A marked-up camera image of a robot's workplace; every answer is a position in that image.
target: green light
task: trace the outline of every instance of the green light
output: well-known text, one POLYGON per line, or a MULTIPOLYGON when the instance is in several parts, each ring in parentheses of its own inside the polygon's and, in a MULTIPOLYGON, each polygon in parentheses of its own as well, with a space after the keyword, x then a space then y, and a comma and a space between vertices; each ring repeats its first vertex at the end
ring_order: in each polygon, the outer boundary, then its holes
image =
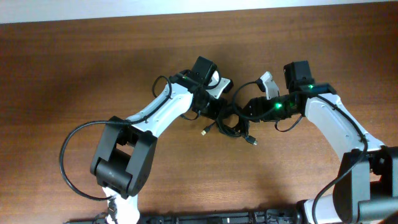
POLYGON ((281 107, 282 107, 282 103, 277 103, 277 104, 275 104, 275 108, 279 109, 279 108, 281 108, 281 107))

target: green led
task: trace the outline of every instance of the green led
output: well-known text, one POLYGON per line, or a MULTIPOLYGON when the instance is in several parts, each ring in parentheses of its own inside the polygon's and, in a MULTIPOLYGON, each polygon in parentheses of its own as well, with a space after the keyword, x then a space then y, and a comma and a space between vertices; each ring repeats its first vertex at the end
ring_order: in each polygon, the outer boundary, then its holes
POLYGON ((282 107, 282 103, 277 103, 277 104, 275 104, 275 108, 279 109, 279 108, 281 108, 281 107, 282 107))

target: white wall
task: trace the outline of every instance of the white wall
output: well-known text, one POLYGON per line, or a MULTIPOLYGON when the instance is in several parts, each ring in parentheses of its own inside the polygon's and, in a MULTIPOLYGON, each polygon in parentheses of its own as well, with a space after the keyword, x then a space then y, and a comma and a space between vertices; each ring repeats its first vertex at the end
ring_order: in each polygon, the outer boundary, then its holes
POLYGON ((318 6, 392 0, 0 0, 0 23, 318 6))

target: tabletop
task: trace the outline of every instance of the tabletop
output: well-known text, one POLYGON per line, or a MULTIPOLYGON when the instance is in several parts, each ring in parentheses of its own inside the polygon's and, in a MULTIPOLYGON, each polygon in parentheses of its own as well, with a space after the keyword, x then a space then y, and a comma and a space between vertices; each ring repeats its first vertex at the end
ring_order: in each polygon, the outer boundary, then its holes
MULTIPOLYGON (((103 212, 105 202, 78 196, 60 175, 66 135, 86 121, 137 113, 153 100, 156 77, 191 68, 198 56, 233 80, 229 100, 265 71, 288 93, 283 66, 308 60, 317 83, 330 83, 367 131, 398 145, 397 21, 398 4, 388 2, 1 24, 1 222, 61 223, 103 212)), ((238 104, 262 95, 248 87, 238 104)), ((139 194, 142 213, 278 207, 314 198, 337 175, 337 155, 306 119, 287 133, 252 124, 257 146, 216 129, 202 136, 211 122, 176 119, 160 136, 139 194)), ((90 164, 102 130, 82 130, 65 154, 69 178, 99 197, 90 164)))

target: wooden table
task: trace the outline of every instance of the wooden table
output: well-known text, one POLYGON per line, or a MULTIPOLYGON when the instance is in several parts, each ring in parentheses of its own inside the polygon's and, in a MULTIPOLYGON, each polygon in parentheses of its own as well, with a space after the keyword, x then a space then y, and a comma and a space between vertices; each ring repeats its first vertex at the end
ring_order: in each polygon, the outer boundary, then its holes
MULTIPOLYGON (((283 66, 308 60, 316 81, 331 83, 370 133, 398 145, 397 21, 398 4, 390 2, 0 25, 1 222, 61 223, 103 212, 106 203, 62 180, 65 136, 85 121, 136 113, 153 100, 157 76, 191 68, 199 55, 233 79, 233 90, 270 71, 281 95, 283 66)), ((238 103, 261 95, 248 87, 238 103)), ((313 198, 337 174, 336 154, 306 119, 288 133, 253 124, 257 146, 216 129, 202 136, 210 123, 177 119, 161 135, 141 212, 275 207, 313 198)), ((97 196, 89 167, 102 129, 78 133, 65 155, 73 183, 97 196)))

